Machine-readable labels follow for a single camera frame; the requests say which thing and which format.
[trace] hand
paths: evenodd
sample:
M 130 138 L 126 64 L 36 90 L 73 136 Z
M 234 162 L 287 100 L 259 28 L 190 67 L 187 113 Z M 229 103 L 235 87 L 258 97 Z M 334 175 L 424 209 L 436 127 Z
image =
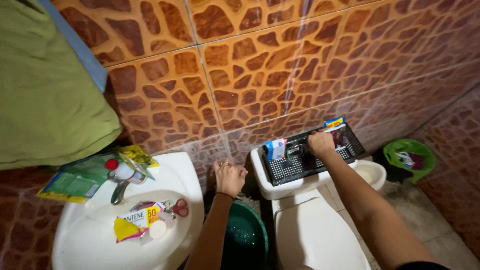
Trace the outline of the hand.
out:
M 323 132 L 323 130 L 319 132 L 313 131 L 308 136 L 308 145 L 319 160 L 322 160 L 329 154 L 336 153 L 332 135 L 328 132 Z
M 213 163 L 216 176 L 216 191 L 226 193 L 235 198 L 245 184 L 248 171 L 245 167 L 235 165 L 227 160 L 220 166 L 218 160 Z

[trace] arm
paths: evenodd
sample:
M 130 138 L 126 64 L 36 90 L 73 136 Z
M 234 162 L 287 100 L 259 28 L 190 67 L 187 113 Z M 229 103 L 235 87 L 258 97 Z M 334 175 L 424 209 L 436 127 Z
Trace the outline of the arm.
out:
M 220 166 L 218 161 L 215 161 L 214 169 L 217 194 L 185 270 L 220 269 L 228 212 L 234 198 L 245 184 L 248 173 L 244 167 L 231 162 Z
M 435 262 L 395 209 L 335 152 L 330 134 L 314 133 L 308 143 L 325 164 L 340 199 L 382 269 L 393 270 L 412 261 Z

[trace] sink faucet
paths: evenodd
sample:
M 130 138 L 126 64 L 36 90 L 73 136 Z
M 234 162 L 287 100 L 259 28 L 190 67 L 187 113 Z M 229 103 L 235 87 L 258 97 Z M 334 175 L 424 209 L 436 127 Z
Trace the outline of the sink faucet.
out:
M 123 201 L 123 193 L 125 193 L 125 189 L 127 188 L 128 184 L 130 184 L 130 182 L 126 180 L 117 179 L 113 171 L 110 171 L 107 174 L 107 179 L 117 183 L 117 187 L 113 191 L 112 199 L 110 200 L 110 203 L 113 205 L 118 205 Z

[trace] green basin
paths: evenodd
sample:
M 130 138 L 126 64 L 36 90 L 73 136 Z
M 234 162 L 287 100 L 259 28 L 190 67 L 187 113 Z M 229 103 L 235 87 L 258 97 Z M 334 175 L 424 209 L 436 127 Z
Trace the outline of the green basin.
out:
M 228 213 L 222 269 L 261 269 L 268 254 L 268 236 L 262 219 L 251 207 L 234 201 Z

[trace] green bucket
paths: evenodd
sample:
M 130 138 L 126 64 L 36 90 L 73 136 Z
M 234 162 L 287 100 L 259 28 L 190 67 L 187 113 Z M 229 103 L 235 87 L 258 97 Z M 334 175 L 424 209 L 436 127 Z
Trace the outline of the green bucket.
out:
M 425 165 L 420 170 L 412 170 L 407 168 L 401 161 L 398 160 L 396 156 L 396 153 L 398 152 L 414 153 L 424 156 Z M 384 155 L 388 163 L 391 165 L 411 172 L 413 176 L 408 178 L 408 180 L 414 184 L 416 184 L 418 180 L 430 173 L 435 168 L 435 156 L 433 155 L 432 151 L 430 151 L 430 149 L 423 143 L 415 140 L 402 139 L 391 142 L 384 147 Z
M 262 219 L 251 207 L 234 201 L 228 213 L 221 269 L 263 269 L 268 236 Z

